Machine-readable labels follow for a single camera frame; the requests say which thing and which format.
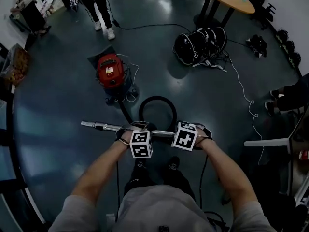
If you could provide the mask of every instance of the person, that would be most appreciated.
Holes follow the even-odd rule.
[[[46,21],[37,9],[36,0],[14,0],[14,7],[10,9],[11,13],[21,13],[30,30],[44,36],[48,33],[51,26],[46,25]]]
[[[111,19],[110,19],[110,14],[107,11],[107,5],[106,5],[106,0],[80,0],[82,1],[82,3],[84,4],[84,6],[89,10],[93,20],[94,20],[94,26],[95,26],[95,30],[99,31],[102,29],[101,27],[101,23],[100,20],[96,14],[96,10],[95,10],[95,5],[94,3],[97,4],[98,6],[98,10],[101,12],[102,14],[102,18],[105,22],[105,26],[107,29],[107,35],[108,35],[108,39],[112,40],[115,38],[115,33],[112,29],[112,23],[111,23]]]
[[[198,129],[198,134],[207,137],[203,130]],[[129,142],[131,135],[132,131],[127,130],[85,171],[49,232],[99,231],[95,205],[116,162],[128,149],[124,142]],[[208,155],[230,196],[234,213],[231,231],[275,232],[241,168],[212,139],[197,137],[195,143]],[[165,171],[164,185],[157,185],[147,174],[145,160],[137,159],[112,231],[214,232],[195,203],[188,180],[178,171],[179,165],[179,158],[173,157]]]
[[[302,76],[292,86],[270,91],[270,96],[274,101],[264,103],[270,116],[274,116],[279,111],[289,111],[306,106],[309,102],[309,73]]]

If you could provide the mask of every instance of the concrete floor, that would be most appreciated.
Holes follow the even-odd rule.
[[[193,16],[199,13],[204,0],[110,0],[110,3],[122,27],[178,23],[193,30]],[[221,5],[215,17],[221,20],[227,9]],[[153,95],[167,97],[174,103],[178,119],[206,125],[227,154],[238,160],[243,150],[251,151],[255,154],[252,164],[257,164],[261,149],[243,148],[245,140],[259,137],[252,128],[249,104],[243,98],[235,71],[230,64],[226,65],[227,73],[182,66],[172,52],[175,38],[185,32],[182,28],[165,26],[130,31],[114,28],[116,39],[109,42],[106,29],[103,33],[94,31],[82,6],[78,13],[58,11],[49,18],[49,23],[50,33],[37,40],[29,51],[32,64],[16,90],[14,103],[22,172],[46,220],[55,219],[78,177],[114,141],[114,133],[82,127],[81,120],[119,125],[126,122],[118,108],[105,104],[104,90],[94,80],[95,70],[87,61],[87,57],[100,53],[109,44],[140,66],[135,81],[140,96],[136,102],[126,103],[134,119],[138,119],[138,109],[144,99]],[[254,34],[262,35],[268,44],[267,58],[258,59],[248,48],[232,42],[227,43],[226,50],[238,69],[248,99],[255,100],[252,111],[259,114],[256,127],[264,138],[276,138],[290,129],[282,129],[285,124],[281,118],[270,118],[263,102],[269,99],[269,90],[293,84],[298,76],[270,30],[260,28],[248,15],[235,12],[225,29],[229,39],[242,43]],[[147,113],[152,121],[162,120],[164,116]],[[180,157],[180,170],[189,179],[199,204],[203,152],[188,153],[155,143],[153,157],[148,161],[151,177],[162,183],[159,170],[173,155]],[[121,197],[133,164],[127,151],[119,162]],[[202,193],[204,210],[218,212],[231,225],[231,206],[221,206],[224,191],[210,163],[205,170]],[[114,172],[98,203],[103,230],[106,214],[116,211]]]

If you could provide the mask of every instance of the gray t-shirt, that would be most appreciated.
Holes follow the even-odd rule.
[[[120,205],[113,232],[214,232],[204,212],[191,196],[167,185],[134,188]],[[49,232],[100,231],[95,206],[80,196],[65,199]],[[258,202],[243,206],[231,231],[275,232]]]

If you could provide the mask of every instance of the white sneaker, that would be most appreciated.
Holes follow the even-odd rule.
[[[112,28],[107,29],[107,36],[109,40],[113,40],[116,37]]]
[[[101,30],[101,29],[102,29],[102,27],[101,27],[100,21],[95,22],[95,30],[96,30],[96,31],[99,31],[99,30]]]

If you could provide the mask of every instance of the table leg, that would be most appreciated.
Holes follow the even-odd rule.
[[[210,1],[211,0],[205,0],[201,13],[199,15],[195,16],[194,23],[197,27],[201,27],[201,25],[203,24],[204,19],[205,19],[205,14],[206,14],[206,11],[208,9],[208,5],[209,5]]]
[[[229,20],[229,18],[231,17],[232,13],[234,12],[234,9],[233,8],[229,8],[229,10],[227,11],[222,23],[221,23],[221,27],[225,27],[226,26],[226,23],[227,21]]]
[[[219,7],[219,4],[220,4],[219,1],[217,1],[217,0],[213,1],[213,5],[211,7],[211,10],[210,10],[210,12],[209,12],[209,14],[208,14],[208,16],[206,18],[205,24],[204,24],[205,27],[207,27],[208,24],[212,21],[212,19],[214,17],[214,14],[216,13],[216,11],[217,11],[217,9]]]

